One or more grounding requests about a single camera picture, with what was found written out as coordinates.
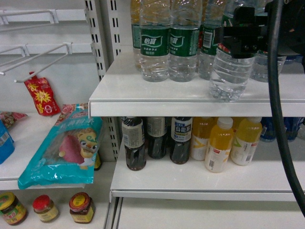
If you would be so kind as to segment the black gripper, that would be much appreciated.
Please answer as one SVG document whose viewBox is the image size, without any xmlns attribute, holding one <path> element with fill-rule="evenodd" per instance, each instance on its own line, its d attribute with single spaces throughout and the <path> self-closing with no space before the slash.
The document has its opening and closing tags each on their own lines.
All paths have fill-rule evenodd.
<svg viewBox="0 0 305 229">
<path fill-rule="evenodd" d="M 305 54 L 305 2 L 283 0 L 278 41 L 278 55 Z M 271 38 L 271 16 L 275 14 L 276 1 L 265 5 L 264 14 L 255 15 L 252 7 L 237 7 L 232 26 L 218 28 L 218 43 L 226 47 L 234 58 L 249 58 L 258 51 L 267 52 Z"/>
</svg>

